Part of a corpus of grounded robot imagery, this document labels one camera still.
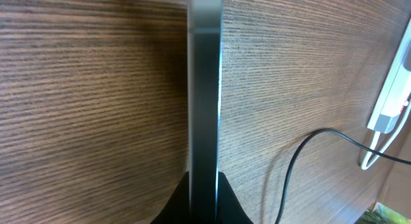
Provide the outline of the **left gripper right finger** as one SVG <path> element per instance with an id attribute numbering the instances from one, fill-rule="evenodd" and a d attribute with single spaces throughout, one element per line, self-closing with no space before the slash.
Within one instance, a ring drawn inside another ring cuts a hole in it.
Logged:
<path id="1" fill-rule="evenodd" d="M 227 177 L 218 173 L 217 224 L 252 224 L 237 199 Z"/>

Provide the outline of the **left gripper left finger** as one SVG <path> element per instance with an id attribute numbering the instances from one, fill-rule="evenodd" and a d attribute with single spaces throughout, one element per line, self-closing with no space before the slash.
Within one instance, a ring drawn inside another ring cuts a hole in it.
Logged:
<path id="1" fill-rule="evenodd" d="M 150 224 L 189 223 L 189 173 L 185 172 L 162 211 Z"/>

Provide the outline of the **Galaxy S25 smartphone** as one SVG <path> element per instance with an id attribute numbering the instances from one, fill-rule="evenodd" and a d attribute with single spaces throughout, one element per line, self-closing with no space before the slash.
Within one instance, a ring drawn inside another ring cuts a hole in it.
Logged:
<path id="1" fill-rule="evenodd" d="M 215 223 L 222 77 L 223 0 L 188 0 L 189 211 Z"/>

